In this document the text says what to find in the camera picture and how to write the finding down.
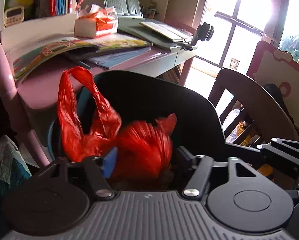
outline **floor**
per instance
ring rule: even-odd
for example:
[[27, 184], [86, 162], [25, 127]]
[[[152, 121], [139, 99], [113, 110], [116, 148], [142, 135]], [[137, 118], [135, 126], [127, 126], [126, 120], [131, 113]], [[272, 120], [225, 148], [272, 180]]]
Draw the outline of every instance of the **floor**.
[[[207, 68], [204, 65], [203, 60], [194, 58], [185, 87], [195, 91], [205, 98], [208, 98], [219, 70], [220, 69], [218, 67]], [[220, 114], [224, 111], [233, 97], [234, 96], [230, 92], [225, 90], [218, 105], [216, 106], [218, 116], [220, 116]]]

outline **blue cloth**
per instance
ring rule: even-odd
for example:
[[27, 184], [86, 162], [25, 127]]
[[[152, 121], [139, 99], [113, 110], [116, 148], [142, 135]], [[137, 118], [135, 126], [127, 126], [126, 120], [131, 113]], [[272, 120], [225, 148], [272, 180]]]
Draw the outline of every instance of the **blue cloth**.
[[8, 224], [1, 212], [1, 205], [5, 196], [16, 189], [25, 180], [31, 177], [31, 173], [18, 151], [16, 145], [7, 136], [0, 138], [0, 237], [8, 231]]

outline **window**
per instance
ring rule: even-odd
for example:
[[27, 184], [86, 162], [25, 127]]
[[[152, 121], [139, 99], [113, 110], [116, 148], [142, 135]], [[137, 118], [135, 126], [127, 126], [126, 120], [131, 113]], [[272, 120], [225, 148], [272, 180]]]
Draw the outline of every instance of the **window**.
[[[217, 11], [211, 17], [213, 3]], [[210, 41], [200, 42], [197, 57], [246, 74], [271, 16], [271, 0], [208, 0], [208, 4], [202, 22], [213, 25], [215, 31]]]
[[299, 59], [299, 0], [289, 0], [282, 38], [278, 45], [288, 51], [297, 62]]

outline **bookshelf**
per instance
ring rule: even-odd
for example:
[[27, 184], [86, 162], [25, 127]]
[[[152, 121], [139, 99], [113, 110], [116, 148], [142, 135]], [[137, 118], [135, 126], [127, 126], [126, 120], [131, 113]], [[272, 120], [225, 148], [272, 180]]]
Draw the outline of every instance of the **bookshelf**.
[[0, 0], [0, 42], [7, 52], [12, 48], [35, 42], [55, 34], [74, 33], [75, 10], [72, 13], [27, 20], [9, 27], [4, 26], [5, 0]]

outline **gray textured platform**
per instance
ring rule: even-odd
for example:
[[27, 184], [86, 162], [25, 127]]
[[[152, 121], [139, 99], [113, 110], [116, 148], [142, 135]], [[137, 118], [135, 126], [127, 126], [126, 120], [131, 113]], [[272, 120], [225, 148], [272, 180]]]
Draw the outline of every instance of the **gray textured platform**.
[[169, 192], [122, 192], [110, 202], [97, 202], [80, 225], [54, 236], [26, 236], [15, 231], [2, 240], [290, 240], [285, 231], [248, 236], [222, 228], [200, 202]]

